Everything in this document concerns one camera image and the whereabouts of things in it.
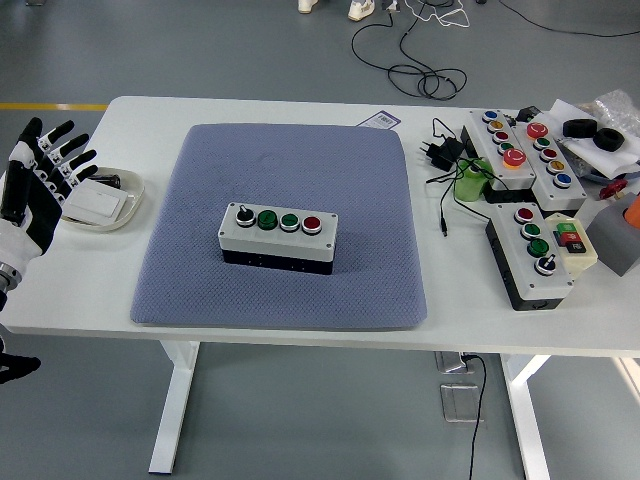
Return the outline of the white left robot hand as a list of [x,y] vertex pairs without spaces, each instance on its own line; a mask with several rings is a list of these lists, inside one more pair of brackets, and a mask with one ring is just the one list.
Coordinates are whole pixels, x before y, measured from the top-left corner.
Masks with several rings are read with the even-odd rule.
[[86,133],[67,139],[73,128],[68,120],[45,133],[34,117],[9,155],[1,179],[1,267],[7,272],[23,273],[47,252],[69,196],[97,173],[96,151],[70,156],[89,141]]

